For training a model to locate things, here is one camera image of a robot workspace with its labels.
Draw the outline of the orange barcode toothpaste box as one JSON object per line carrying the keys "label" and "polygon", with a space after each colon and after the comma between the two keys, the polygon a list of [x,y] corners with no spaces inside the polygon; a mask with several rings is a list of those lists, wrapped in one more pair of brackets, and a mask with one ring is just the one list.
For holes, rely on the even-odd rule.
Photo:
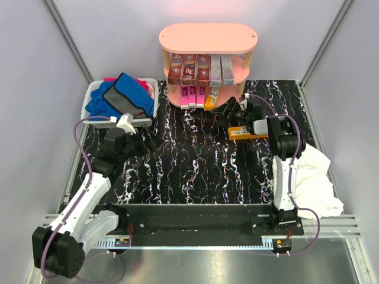
{"label": "orange barcode toothpaste box", "polygon": [[215,108],[217,96],[219,94],[220,87],[212,87],[208,97],[204,103],[204,110],[211,111]]}

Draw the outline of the pink BeYou box back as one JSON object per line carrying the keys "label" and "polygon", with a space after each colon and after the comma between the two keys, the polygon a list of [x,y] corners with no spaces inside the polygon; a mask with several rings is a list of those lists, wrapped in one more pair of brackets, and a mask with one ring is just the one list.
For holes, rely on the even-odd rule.
{"label": "pink BeYou box back", "polygon": [[180,107],[181,109],[188,109],[188,87],[182,85],[180,91]]}

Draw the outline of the orange R&O toothpaste box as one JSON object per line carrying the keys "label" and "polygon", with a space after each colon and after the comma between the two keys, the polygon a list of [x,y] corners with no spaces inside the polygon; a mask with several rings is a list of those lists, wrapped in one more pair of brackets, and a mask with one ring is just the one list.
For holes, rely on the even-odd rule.
{"label": "orange R&O toothpaste box", "polygon": [[229,140],[245,140],[255,138],[268,138],[267,134],[251,134],[246,130],[245,126],[229,127],[227,129]]}

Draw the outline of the silver grey toothpaste box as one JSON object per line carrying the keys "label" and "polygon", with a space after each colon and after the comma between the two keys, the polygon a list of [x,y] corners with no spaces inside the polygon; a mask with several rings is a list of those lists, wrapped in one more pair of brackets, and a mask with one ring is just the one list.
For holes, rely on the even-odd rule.
{"label": "silver grey toothpaste box", "polygon": [[234,85],[232,58],[229,54],[221,55],[221,74],[224,86]]}

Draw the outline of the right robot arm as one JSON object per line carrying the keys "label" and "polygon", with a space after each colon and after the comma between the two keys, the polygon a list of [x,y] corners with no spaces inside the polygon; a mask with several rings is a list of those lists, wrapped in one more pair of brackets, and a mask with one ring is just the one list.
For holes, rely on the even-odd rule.
{"label": "right robot arm", "polygon": [[280,235],[301,227],[297,225],[298,208],[294,198],[297,166],[306,142],[292,117],[280,115],[274,109],[271,112],[264,116],[261,105],[254,104],[248,94],[240,102],[231,97],[211,110],[219,118],[218,125],[227,129],[229,140],[268,139],[276,164],[274,201],[269,215],[253,222],[252,232],[270,230]]}

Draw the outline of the red 3D toothpaste box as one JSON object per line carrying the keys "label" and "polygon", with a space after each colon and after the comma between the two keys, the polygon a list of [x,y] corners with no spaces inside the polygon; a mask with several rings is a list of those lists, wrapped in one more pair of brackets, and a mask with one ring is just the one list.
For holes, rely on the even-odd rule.
{"label": "red 3D toothpaste box", "polygon": [[197,86],[209,86],[210,83],[210,59],[209,54],[199,54],[197,56],[197,75],[196,75],[196,85]]}
{"label": "red 3D toothpaste box", "polygon": [[184,68],[184,54],[172,53],[168,72],[168,83],[170,85],[182,84],[182,73]]}
{"label": "red 3D toothpaste box", "polygon": [[195,86],[196,75],[197,75],[196,63],[197,63],[196,54],[184,55],[184,62],[182,65],[182,74],[181,74],[181,85]]}

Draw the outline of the pink BeYou box front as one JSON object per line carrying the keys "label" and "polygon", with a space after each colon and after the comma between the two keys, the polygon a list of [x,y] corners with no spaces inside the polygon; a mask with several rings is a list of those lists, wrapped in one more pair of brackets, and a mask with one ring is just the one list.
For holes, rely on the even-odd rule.
{"label": "pink BeYou box front", "polygon": [[198,86],[196,89],[196,107],[204,108],[205,104],[205,87]]}

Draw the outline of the pink beyou box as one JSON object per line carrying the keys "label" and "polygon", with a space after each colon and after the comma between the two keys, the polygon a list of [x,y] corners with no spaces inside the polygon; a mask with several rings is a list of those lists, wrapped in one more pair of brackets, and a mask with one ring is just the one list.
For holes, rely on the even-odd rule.
{"label": "pink beyou box", "polygon": [[182,85],[180,91],[180,107],[181,109],[188,109],[188,87]]}
{"label": "pink beyou box", "polygon": [[196,87],[188,86],[188,107],[195,108],[197,106]]}
{"label": "pink beyou box", "polygon": [[204,108],[205,104],[205,87],[198,86],[196,89],[196,107]]}

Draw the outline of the grey Protefix toothpaste box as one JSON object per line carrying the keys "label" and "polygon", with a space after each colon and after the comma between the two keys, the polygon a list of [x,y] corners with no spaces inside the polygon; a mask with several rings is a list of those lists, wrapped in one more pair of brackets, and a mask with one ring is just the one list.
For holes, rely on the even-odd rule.
{"label": "grey Protefix toothpaste box", "polygon": [[212,54],[210,57],[210,87],[220,87],[221,83],[221,57],[219,54]]}

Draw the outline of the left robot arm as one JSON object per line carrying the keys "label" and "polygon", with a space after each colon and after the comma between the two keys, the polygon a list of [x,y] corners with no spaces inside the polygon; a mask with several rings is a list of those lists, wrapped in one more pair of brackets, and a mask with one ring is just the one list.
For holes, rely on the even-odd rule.
{"label": "left robot arm", "polygon": [[106,131],[74,197],[47,227],[37,227],[33,232],[34,265],[45,278],[76,277],[87,252],[100,239],[110,232],[122,234],[129,228],[126,209],[117,205],[104,204],[92,221],[88,218],[122,174],[125,162],[155,152],[162,143],[146,127],[135,134],[122,128]]}

